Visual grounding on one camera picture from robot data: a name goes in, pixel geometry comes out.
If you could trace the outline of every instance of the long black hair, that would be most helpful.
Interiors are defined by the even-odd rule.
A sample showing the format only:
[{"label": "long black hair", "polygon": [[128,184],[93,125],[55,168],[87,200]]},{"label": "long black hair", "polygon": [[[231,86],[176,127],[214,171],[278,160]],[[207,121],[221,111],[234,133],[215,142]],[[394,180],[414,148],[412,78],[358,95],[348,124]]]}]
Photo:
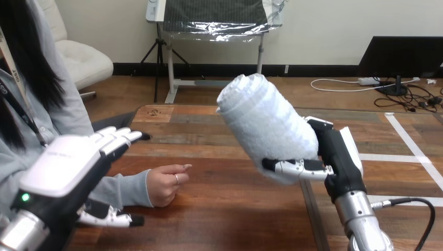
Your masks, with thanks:
[{"label": "long black hair", "polygon": [[[43,55],[36,18],[27,0],[0,0],[0,27],[20,76],[46,110],[64,104],[59,77]],[[3,97],[0,97],[0,134],[5,142],[25,149],[24,139]]]}]

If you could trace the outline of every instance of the woman's hand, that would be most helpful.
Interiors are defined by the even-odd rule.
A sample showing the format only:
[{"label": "woman's hand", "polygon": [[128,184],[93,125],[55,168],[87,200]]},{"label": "woman's hand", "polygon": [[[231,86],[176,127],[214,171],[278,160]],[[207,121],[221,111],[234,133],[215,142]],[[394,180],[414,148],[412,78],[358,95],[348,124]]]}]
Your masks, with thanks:
[{"label": "woman's hand", "polygon": [[175,198],[180,187],[188,182],[186,170],[192,165],[160,166],[148,173],[147,187],[151,204],[166,207]]}]

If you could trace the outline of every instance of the white cable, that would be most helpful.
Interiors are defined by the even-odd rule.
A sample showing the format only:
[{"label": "white cable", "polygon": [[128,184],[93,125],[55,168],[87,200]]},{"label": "white cable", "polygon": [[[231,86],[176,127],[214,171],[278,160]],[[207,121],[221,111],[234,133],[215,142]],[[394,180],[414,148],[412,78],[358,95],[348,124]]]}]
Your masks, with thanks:
[{"label": "white cable", "polygon": [[[406,83],[411,83],[411,82],[417,82],[419,81],[419,78],[414,78],[411,81],[406,81],[406,82],[401,82],[402,84],[406,84]],[[317,81],[333,81],[333,82],[341,82],[341,83],[350,83],[350,84],[357,84],[358,81],[352,82],[352,81],[342,81],[342,80],[336,80],[336,79],[326,79],[326,78],[321,78],[321,79],[316,79],[314,81],[311,82],[311,87],[316,89],[316,90],[322,90],[324,92],[338,92],[338,93],[353,93],[353,92],[363,92],[365,90],[374,90],[374,89],[378,89],[378,88],[384,88],[384,87],[388,87],[388,86],[393,86],[395,84],[390,84],[390,85],[383,85],[383,86],[377,86],[377,87],[372,87],[372,88],[366,88],[366,89],[359,89],[359,90],[329,90],[329,89],[321,89],[321,88],[317,88],[314,86],[314,83]]]}]

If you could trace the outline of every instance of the rolled towel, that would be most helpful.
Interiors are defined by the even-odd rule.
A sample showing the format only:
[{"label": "rolled towel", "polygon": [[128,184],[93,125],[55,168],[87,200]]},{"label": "rolled towel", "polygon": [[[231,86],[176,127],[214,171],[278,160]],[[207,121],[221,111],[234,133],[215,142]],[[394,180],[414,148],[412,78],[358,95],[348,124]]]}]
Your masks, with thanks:
[{"label": "rolled towel", "polygon": [[317,159],[318,140],[312,127],[263,75],[238,76],[217,98],[217,112],[263,175],[283,184],[262,167],[268,159]]}]

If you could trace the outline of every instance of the lanyard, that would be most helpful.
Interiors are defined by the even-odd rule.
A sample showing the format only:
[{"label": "lanyard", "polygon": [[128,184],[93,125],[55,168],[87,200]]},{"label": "lanyard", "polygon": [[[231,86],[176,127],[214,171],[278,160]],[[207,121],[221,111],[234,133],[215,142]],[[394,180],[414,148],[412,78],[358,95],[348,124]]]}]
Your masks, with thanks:
[{"label": "lanyard", "polygon": [[[26,106],[29,109],[30,105],[28,103],[28,99],[25,95],[25,87],[23,82],[21,81],[20,75],[18,74],[17,68],[15,66],[13,57],[11,55],[11,51],[9,50],[8,44],[6,43],[5,36],[3,35],[2,28],[0,27],[0,50],[3,52],[3,56],[5,57],[6,63],[9,67],[9,70],[12,73],[12,77],[17,84],[23,99],[25,100]],[[9,91],[8,87],[6,87],[5,83],[0,79],[0,93],[2,96],[8,101],[8,103],[12,106],[15,112],[21,117],[23,122],[25,122],[29,128],[36,134],[37,139],[39,140],[42,146],[47,146],[48,144],[44,140],[43,136],[40,134],[40,131],[32,118],[28,116],[23,107],[19,104],[17,99],[12,95]]]}]

